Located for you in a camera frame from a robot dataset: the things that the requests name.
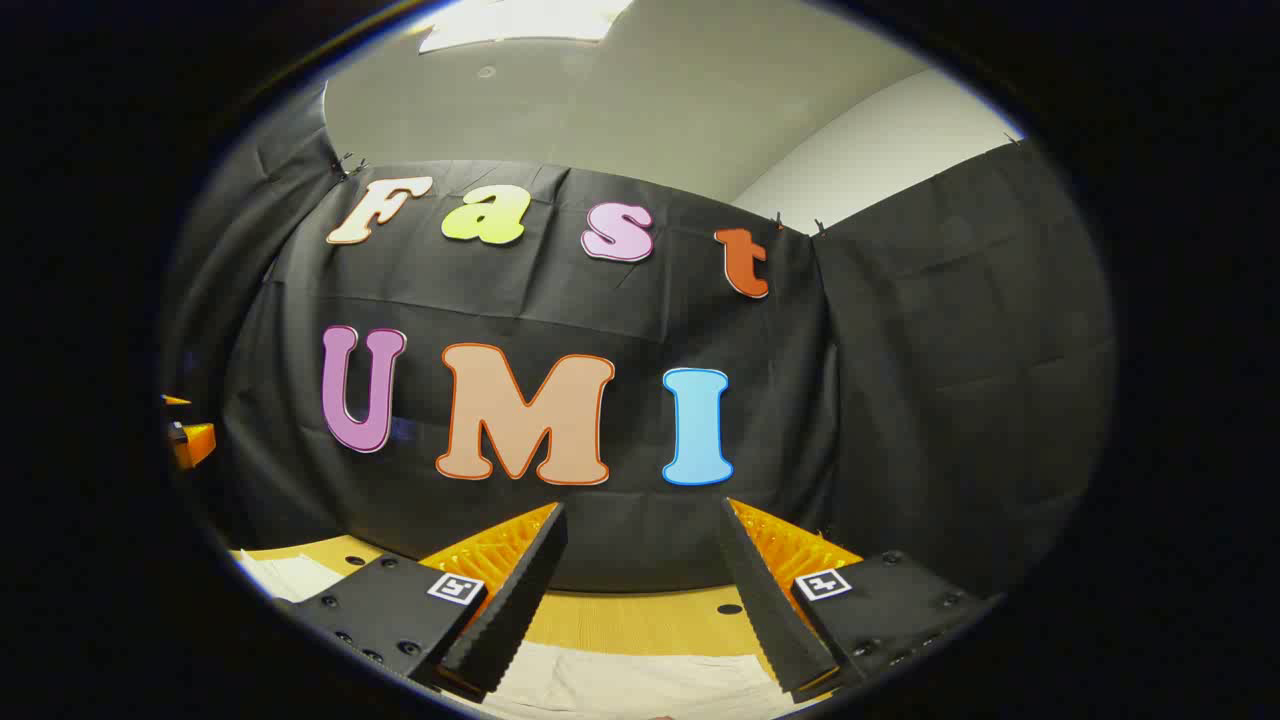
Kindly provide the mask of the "white jeans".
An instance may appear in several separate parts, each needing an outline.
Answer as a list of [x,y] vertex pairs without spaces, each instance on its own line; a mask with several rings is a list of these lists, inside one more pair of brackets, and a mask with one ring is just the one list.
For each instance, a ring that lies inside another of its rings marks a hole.
[[499,720],[776,720],[780,689],[732,585],[548,593],[499,688]]

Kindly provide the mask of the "ceiling light panel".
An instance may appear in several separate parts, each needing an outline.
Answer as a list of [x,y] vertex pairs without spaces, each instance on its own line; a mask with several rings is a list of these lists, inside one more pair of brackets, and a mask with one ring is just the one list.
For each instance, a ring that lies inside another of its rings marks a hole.
[[508,40],[596,44],[635,0],[451,0],[411,24],[419,54]]

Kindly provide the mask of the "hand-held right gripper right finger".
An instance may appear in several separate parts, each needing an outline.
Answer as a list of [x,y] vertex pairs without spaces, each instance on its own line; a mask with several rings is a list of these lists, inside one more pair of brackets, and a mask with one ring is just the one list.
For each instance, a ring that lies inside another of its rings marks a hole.
[[721,502],[718,538],[774,678],[796,701],[897,675],[1001,601],[905,552],[859,556],[736,498]]

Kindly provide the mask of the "black backdrop cloth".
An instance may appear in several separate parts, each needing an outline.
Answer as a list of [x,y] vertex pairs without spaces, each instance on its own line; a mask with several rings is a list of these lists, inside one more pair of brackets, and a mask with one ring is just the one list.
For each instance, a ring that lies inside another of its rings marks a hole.
[[321,90],[210,176],[157,336],[161,391],[216,427],[233,544],[422,557],[559,502],[550,584],[598,593],[727,584],[726,496],[1002,592],[1085,492],[1115,355],[1027,140],[806,236],[557,164],[344,178]]

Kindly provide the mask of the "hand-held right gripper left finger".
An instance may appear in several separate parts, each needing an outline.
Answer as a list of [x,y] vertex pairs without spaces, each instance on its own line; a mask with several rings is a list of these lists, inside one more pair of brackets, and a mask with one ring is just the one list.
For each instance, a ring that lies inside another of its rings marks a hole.
[[481,701],[498,689],[568,542],[553,502],[417,560],[383,553],[292,619],[387,671]]

